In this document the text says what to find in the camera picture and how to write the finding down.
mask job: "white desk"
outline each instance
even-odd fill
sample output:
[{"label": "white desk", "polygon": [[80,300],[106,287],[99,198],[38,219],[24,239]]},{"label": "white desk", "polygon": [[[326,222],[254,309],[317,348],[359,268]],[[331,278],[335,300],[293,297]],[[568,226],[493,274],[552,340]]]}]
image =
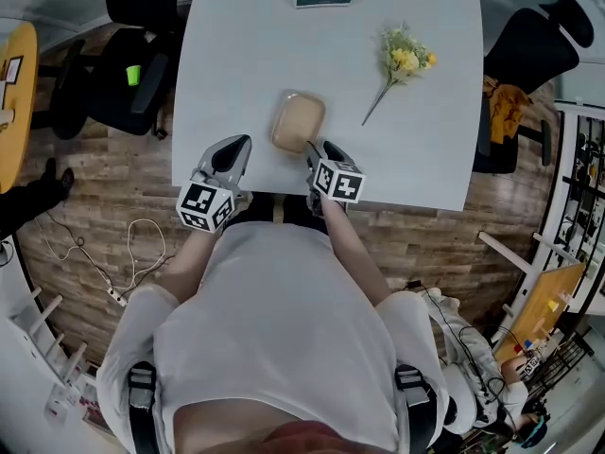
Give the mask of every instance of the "white desk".
[{"label": "white desk", "polygon": [[[439,63],[389,91],[377,51],[387,24],[406,21]],[[325,102],[321,136],[368,175],[362,200],[461,210],[481,105],[479,0],[353,0],[349,7],[294,9],[291,0],[194,0],[177,82],[172,182],[188,179],[222,138],[252,137],[243,189],[307,193],[303,159],[270,143],[287,89]]]}]

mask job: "plastic container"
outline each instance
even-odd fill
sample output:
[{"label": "plastic container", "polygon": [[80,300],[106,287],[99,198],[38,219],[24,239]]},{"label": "plastic container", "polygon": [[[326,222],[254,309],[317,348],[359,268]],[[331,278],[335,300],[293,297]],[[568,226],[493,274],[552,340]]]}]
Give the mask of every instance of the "plastic container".
[{"label": "plastic container", "polygon": [[288,92],[275,119],[271,142],[289,153],[304,153],[307,141],[315,143],[325,116],[320,99],[305,93]]}]

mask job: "wooden floor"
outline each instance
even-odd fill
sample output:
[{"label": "wooden floor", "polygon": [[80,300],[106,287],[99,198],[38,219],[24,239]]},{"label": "wooden floor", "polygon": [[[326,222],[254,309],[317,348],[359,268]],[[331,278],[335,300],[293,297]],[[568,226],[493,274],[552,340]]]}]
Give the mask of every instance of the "wooden floor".
[{"label": "wooden floor", "polygon": [[[95,30],[87,45],[89,53],[99,52],[114,29]],[[59,61],[63,54],[64,50],[53,52],[43,62]],[[51,80],[40,79],[37,108],[47,102],[51,85]],[[549,104],[552,96],[551,84],[532,96],[536,104],[527,112],[526,123],[536,129],[540,118],[551,123],[554,162],[559,118]],[[163,108],[162,124],[169,132],[173,102],[174,93]],[[170,137],[160,142],[150,135],[131,136],[93,120],[77,138],[66,142],[50,130],[33,131],[21,183],[38,178],[52,156],[61,169],[74,169],[76,184],[70,199],[51,214],[84,238],[86,250],[116,285],[127,286],[130,281],[126,239],[131,220],[156,220],[167,253],[174,253],[186,238],[188,231],[174,210],[178,189],[170,182]],[[478,241],[477,234],[485,231],[529,258],[531,234],[540,227],[553,172],[554,165],[540,166],[539,146],[521,138],[517,171],[506,176],[473,174],[463,212],[362,203],[350,217],[393,289],[421,279],[427,287],[440,287],[459,298],[461,314],[481,326],[499,313],[520,272]],[[46,215],[40,216],[40,223],[57,253],[65,254],[73,245],[66,231]],[[133,232],[132,249],[140,270],[153,264],[162,242],[153,226],[135,225]],[[51,321],[65,333],[64,344],[73,350],[86,341],[85,357],[99,363],[122,308],[108,296],[106,284],[80,251],[60,262],[48,250],[35,221],[26,224],[18,237],[31,278],[43,288],[43,303],[63,295]]]}]

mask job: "black strap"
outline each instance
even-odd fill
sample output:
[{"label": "black strap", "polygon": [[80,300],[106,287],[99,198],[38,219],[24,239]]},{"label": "black strap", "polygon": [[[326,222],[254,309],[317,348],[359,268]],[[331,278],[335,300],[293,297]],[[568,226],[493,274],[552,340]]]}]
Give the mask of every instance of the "black strap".
[{"label": "black strap", "polygon": [[129,371],[130,430],[136,454],[160,454],[152,413],[155,380],[155,368],[147,361]]},{"label": "black strap", "polygon": [[406,394],[409,452],[426,452],[437,425],[437,396],[420,371],[409,365],[395,369],[397,390]]}]

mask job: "yellow flower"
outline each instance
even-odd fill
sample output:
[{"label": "yellow flower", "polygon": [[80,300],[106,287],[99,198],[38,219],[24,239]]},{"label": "yellow flower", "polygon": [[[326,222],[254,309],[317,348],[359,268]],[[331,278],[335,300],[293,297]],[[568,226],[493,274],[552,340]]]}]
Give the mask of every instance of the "yellow flower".
[{"label": "yellow flower", "polygon": [[397,63],[400,69],[413,71],[418,69],[420,66],[416,54],[410,52],[409,50],[395,49],[391,51],[390,55],[393,57],[393,60]]}]

